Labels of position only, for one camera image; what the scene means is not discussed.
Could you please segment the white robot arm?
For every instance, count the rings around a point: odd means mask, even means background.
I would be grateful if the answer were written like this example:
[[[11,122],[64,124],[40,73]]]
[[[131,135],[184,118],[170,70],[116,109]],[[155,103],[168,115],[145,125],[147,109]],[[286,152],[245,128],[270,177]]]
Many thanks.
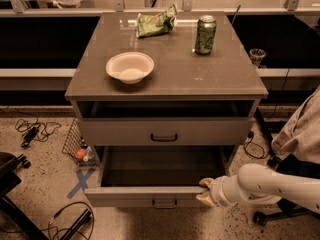
[[[274,204],[286,199],[317,214],[320,213],[320,180],[278,173],[259,164],[245,164],[233,176],[204,178],[205,191],[196,198],[209,207],[237,203]]]

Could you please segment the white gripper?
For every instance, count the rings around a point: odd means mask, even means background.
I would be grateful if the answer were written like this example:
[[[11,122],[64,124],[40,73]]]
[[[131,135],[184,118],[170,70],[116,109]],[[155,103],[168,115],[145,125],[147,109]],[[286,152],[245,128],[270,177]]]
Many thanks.
[[[215,180],[213,178],[204,178],[199,181],[199,185],[210,188],[210,194],[205,192],[196,195],[196,199],[204,205],[215,207],[217,204],[218,206],[226,207],[235,203],[235,192],[231,177],[222,176]]]

